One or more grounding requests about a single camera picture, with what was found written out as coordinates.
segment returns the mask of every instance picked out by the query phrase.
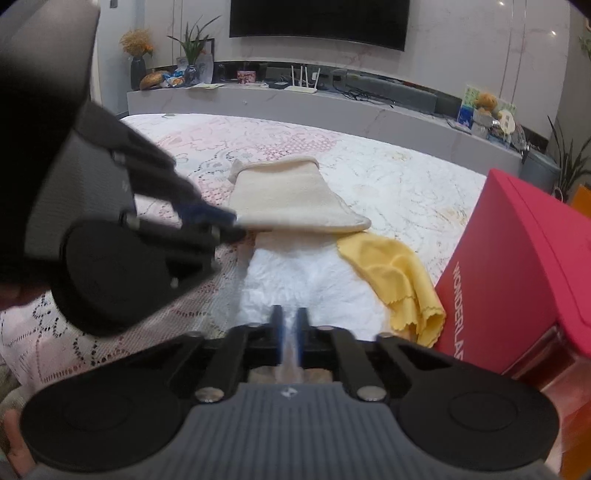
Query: human hand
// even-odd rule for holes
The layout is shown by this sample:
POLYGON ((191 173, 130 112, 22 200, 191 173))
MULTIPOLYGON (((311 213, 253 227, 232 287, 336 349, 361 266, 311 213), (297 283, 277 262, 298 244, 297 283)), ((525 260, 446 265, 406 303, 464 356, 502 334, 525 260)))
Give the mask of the human hand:
POLYGON ((20 421, 21 413, 17 410, 8 410, 4 414, 4 432, 10 442, 7 458, 18 476, 24 477, 35 468, 35 460, 22 438, 20 421))
POLYGON ((0 284, 0 311, 26 305, 47 290, 48 288, 44 286, 26 287, 0 284))

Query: vase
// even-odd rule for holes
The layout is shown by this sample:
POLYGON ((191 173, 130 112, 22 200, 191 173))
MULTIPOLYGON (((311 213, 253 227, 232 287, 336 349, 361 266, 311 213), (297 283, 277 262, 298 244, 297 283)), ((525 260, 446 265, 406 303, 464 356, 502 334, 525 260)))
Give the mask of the vase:
POLYGON ((193 85, 197 85, 199 83, 199 78, 197 75, 197 68, 195 65, 187 65, 185 69, 185 85, 187 87, 192 87, 193 85))
POLYGON ((146 63, 143 57, 134 57, 131 60, 131 71, 129 77, 131 79, 131 88, 133 91, 139 90, 139 83, 146 76, 146 63))

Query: yellow cloth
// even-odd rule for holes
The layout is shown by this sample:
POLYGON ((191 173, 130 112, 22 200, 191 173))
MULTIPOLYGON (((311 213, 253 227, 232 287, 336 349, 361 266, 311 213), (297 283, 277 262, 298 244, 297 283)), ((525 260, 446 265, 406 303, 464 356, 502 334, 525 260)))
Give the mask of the yellow cloth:
POLYGON ((417 254, 402 242, 367 232, 341 237, 337 246, 390 309, 390 326, 406 334, 415 329, 417 343, 433 346, 446 314, 417 254))

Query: gray bin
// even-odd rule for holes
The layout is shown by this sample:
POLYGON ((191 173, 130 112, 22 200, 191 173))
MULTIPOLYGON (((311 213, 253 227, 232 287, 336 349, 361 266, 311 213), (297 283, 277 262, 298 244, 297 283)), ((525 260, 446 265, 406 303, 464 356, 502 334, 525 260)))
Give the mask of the gray bin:
POLYGON ((554 191, 554 185, 560 177, 560 167, 547 155, 530 150, 525 155, 525 162, 519 178, 535 185, 546 193, 554 191))

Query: black screen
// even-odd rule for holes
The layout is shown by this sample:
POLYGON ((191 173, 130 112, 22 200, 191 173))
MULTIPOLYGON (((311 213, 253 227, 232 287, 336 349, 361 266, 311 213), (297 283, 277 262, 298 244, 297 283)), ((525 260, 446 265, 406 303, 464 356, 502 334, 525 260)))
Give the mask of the black screen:
POLYGON ((232 0, 230 36, 350 40, 404 50, 410 0, 232 0))

